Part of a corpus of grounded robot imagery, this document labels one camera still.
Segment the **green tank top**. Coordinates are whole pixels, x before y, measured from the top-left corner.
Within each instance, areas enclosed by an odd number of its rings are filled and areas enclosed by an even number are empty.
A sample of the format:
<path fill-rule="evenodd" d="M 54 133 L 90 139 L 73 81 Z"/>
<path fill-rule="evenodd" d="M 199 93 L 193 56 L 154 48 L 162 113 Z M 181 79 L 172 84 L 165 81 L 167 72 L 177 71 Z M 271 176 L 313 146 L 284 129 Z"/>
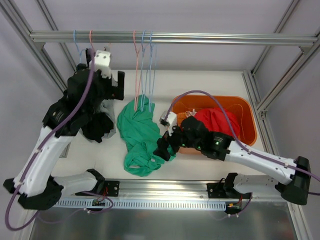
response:
<path fill-rule="evenodd" d="M 155 104 L 140 95 L 137 108 L 132 100 L 117 117 L 116 126 L 127 149 L 123 168 L 135 176 L 147 177 L 165 163 L 154 154 L 157 140 L 162 137 L 158 124 L 153 121 L 154 110 Z"/>

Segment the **red tank top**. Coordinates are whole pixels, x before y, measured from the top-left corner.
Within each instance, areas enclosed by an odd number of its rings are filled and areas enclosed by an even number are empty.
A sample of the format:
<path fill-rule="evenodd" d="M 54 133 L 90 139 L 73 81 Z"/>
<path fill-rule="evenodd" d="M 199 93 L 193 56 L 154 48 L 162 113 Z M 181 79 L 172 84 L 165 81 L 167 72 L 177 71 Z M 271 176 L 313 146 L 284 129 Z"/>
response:
<path fill-rule="evenodd" d="M 236 116 L 227 110 L 224 110 L 232 129 L 237 137 L 240 136 L 241 133 L 241 126 L 236 118 Z M 205 108 L 200 109 L 194 117 L 198 120 L 203 122 L 205 127 L 211 132 L 220 132 L 229 136 L 233 136 L 233 133 L 230 129 L 230 126 L 223 114 L 222 110 L 219 107 L 215 108 Z"/>

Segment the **white tank top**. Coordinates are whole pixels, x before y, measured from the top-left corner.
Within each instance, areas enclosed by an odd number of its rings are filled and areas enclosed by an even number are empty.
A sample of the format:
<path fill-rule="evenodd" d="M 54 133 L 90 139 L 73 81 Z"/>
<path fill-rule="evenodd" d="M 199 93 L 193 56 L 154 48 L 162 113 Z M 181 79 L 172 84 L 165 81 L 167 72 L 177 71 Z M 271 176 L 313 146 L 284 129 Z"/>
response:
<path fill-rule="evenodd" d="M 192 111 L 186 111 L 185 113 L 185 117 L 194 117 L 197 114 L 197 111 L 195 109 L 193 109 Z"/>

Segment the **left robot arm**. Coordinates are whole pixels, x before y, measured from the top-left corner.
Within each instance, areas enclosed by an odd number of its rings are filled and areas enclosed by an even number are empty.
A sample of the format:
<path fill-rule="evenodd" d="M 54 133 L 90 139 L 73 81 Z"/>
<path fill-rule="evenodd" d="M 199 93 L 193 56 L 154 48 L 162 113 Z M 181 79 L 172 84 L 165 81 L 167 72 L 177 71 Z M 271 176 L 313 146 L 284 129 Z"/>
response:
<path fill-rule="evenodd" d="M 62 197 L 98 196 L 107 188 L 105 178 L 95 169 L 67 177 L 51 175 L 60 155 L 79 131 L 92 141 L 102 142 L 115 125 L 101 110 L 107 100 L 123 100 L 125 72 L 118 71 L 117 80 L 102 77 L 102 71 L 91 72 L 81 66 L 67 80 L 62 98 L 52 104 L 42 120 L 38 142 L 23 170 L 3 186 L 19 195 L 18 203 L 26 210 L 44 211 Z"/>

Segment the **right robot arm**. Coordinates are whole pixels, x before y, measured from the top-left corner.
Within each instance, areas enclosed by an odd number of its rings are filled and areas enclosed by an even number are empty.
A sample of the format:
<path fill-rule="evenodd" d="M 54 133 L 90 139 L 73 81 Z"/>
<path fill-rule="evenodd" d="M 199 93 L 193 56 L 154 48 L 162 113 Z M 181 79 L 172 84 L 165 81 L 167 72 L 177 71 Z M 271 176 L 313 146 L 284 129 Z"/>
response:
<path fill-rule="evenodd" d="M 260 172 L 260 175 L 229 173 L 223 184 L 228 198 L 249 193 L 279 194 L 284 200 L 305 206 L 311 182 L 310 163 L 305 157 L 296 159 L 276 156 L 245 145 L 230 135 L 209 131 L 202 121 L 191 116 L 180 125 L 170 126 L 156 142 L 154 155 L 165 161 L 169 148 L 193 148 L 209 159 L 237 163 Z"/>

